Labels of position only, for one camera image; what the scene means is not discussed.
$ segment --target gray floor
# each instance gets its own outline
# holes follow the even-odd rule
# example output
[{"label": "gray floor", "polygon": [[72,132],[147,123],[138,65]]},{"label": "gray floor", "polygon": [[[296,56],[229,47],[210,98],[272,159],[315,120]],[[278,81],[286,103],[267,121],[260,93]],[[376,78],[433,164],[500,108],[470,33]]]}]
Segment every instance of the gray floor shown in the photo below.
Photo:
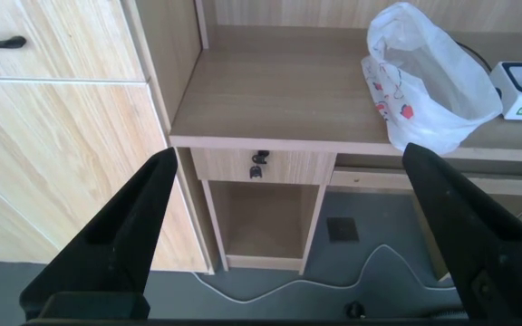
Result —
[{"label": "gray floor", "polygon": [[[359,243],[330,244],[325,219],[355,219]],[[304,278],[320,283],[354,283],[372,250],[387,244],[411,265],[420,280],[438,283],[416,216],[407,196],[342,194],[326,195]],[[0,325],[23,321],[18,305],[20,291],[41,270],[37,264],[0,263]],[[256,297],[299,278],[295,272],[232,269],[202,278],[227,295],[240,300]],[[460,307],[456,291],[421,287],[404,262],[382,248],[365,266],[360,283],[348,290],[332,290],[311,284],[293,284],[257,302],[230,302],[200,284],[190,273],[152,273],[145,295],[151,318],[184,319],[343,319],[343,306],[359,300],[368,317],[411,317]]]}]

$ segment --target plastic bag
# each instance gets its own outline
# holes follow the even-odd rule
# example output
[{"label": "plastic bag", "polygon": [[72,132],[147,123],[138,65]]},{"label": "plastic bag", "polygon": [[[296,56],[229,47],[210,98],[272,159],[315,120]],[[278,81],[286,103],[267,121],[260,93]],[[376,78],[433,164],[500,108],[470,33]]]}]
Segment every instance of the plastic bag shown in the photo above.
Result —
[{"label": "plastic bag", "polygon": [[363,74],[397,149],[413,142],[446,154],[502,113],[484,69],[413,5],[380,12],[368,49]]}]

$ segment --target shelf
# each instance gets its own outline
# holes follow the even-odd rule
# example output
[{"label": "shelf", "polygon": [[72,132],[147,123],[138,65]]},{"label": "shelf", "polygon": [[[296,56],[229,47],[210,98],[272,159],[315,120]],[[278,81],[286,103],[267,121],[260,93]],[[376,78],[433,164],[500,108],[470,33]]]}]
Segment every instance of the shelf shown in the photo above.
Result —
[{"label": "shelf", "polygon": [[[363,78],[365,35],[361,29],[219,26],[187,87],[172,145],[401,155],[388,142]],[[453,36],[491,64],[522,60],[522,34]],[[449,157],[522,160],[522,121],[494,119]]]},{"label": "shelf", "polygon": [[300,270],[318,188],[208,181],[228,267]]}]

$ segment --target white cable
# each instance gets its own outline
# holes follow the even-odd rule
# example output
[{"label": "white cable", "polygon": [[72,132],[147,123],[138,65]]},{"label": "white cable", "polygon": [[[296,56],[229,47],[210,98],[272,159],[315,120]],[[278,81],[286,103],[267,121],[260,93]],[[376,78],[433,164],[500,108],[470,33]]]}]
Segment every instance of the white cable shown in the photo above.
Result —
[{"label": "white cable", "polygon": [[261,300],[275,292],[278,292],[284,288],[286,288],[287,286],[291,285],[291,284],[295,284],[295,283],[307,283],[307,284],[313,284],[313,285],[317,285],[317,286],[322,286],[324,288],[328,288],[328,289],[335,289],[335,290],[348,290],[348,289],[352,289],[353,287],[357,286],[360,281],[362,280],[362,276],[363,276],[363,271],[365,271],[366,269],[366,266],[368,265],[368,263],[370,262],[370,260],[372,259],[372,257],[374,256],[374,254],[376,254],[378,252],[378,250],[382,249],[382,248],[386,248],[388,250],[390,250],[391,252],[393,252],[394,254],[396,254],[398,256],[398,258],[400,258],[400,260],[402,260],[402,262],[406,265],[406,267],[408,267],[408,269],[410,270],[410,273],[412,274],[412,276],[414,276],[414,278],[416,279],[416,281],[418,282],[418,284],[420,284],[420,286],[425,289],[425,290],[430,290],[430,291],[452,291],[452,290],[456,290],[456,287],[452,286],[452,287],[430,287],[430,286],[426,286],[422,283],[421,279],[418,278],[418,276],[416,275],[416,273],[414,272],[414,270],[412,270],[412,267],[408,264],[408,262],[406,262],[406,259],[404,259],[404,257],[402,257],[401,254],[398,254],[394,249],[392,249],[389,245],[387,244],[380,244],[376,247],[376,249],[374,249],[372,251],[372,253],[368,256],[368,259],[366,259],[366,262],[363,264],[363,267],[362,267],[362,270],[360,271],[360,276],[358,276],[358,280],[356,282],[354,282],[353,284],[350,284],[350,285],[330,285],[330,284],[324,284],[324,283],[318,283],[318,282],[314,282],[314,281],[308,281],[308,280],[293,280],[291,282],[288,282],[288,283],[285,283],[269,292],[265,292],[255,298],[251,298],[249,300],[239,300],[239,299],[235,299],[235,298],[231,298],[230,296],[222,293],[219,289],[215,288],[213,285],[203,281],[196,273],[193,273],[193,275],[197,278],[197,280],[199,282],[201,282],[203,285],[207,286],[209,289],[211,289],[213,292],[216,292],[218,295],[222,296],[223,298],[231,301],[231,302],[234,302],[234,303],[239,303],[239,304],[247,304],[247,303],[251,303],[251,302],[255,302],[257,300]]}]

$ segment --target wood grain surface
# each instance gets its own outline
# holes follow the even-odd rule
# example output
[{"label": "wood grain surface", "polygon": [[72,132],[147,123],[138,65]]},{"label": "wood grain surface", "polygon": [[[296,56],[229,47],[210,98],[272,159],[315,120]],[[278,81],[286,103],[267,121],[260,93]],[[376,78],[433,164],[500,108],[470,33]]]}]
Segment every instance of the wood grain surface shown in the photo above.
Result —
[{"label": "wood grain surface", "polygon": [[150,88],[170,130],[201,50],[194,1],[126,1]]},{"label": "wood grain surface", "polygon": [[[218,24],[368,28],[398,0],[214,0]],[[522,33],[516,0],[407,0],[444,30]]]},{"label": "wood grain surface", "polygon": [[205,197],[207,198],[208,212],[215,230],[220,261],[223,269],[228,271],[227,249],[230,228],[230,185],[225,182],[202,181]]},{"label": "wood grain surface", "polygon": [[[453,36],[492,64],[522,60],[522,34]],[[218,26],[215,45],[195,67],[171,143],[401,156],[363,78],[366,55],[365,30]],[[447,157],[522,161],[522,121],[495,118]]]},{"label": "wood grain surface", "polygon": [[0,0],[0,77],[145,81],[119,1]]},{"label": "wood grain surface", "polygon": [[60,249],[0,197],[0,262],[48,263]]},{"label": "wood grain surface", "polygon": [[227,254],[302,258],[302,187],[230,183]]},{"label": "wood grain surface", "polygon": [[259,165],[263,176],[251,178],[255,165],[252,149],[191,149],[198,178],[216,181],[269,182],[326,185],[334,170],[335,154],[302,151],[271,151],[267,164]]},{"label": "wood grain surface", "polygon": [[[145,83],[0,81],[0,194],[57,248],[162,149]],[[208,269],[178,183],[153,267]]]},{"label": "wood grain surface", "polygon": [[[522,176],[464,174],[488,194],[522,196]],[[336,168],[330,186],[411,190],[406,172],[386,168]]]},{"label": "wood grain surface", "polygon": [[[196,13],[192,1],[124,0],[124,13],[149,78],[167,144],[170,123],[179,108],[193,67],[200,54]],[[209,272],[218,259],[217,243],[207,200],[189,149],[177,149],[179,185],[192,219]]]},{"label": "wood grain surface", "polygon": [[304,257],[299,267],[299,274],[303,274],[307,266],[307,259],[314,241],[315,228],[324,203],[326,189],[327,186],[325,185],[321,185],[319,188],[305,187],[302,189],[301,246],[304,248]]}]

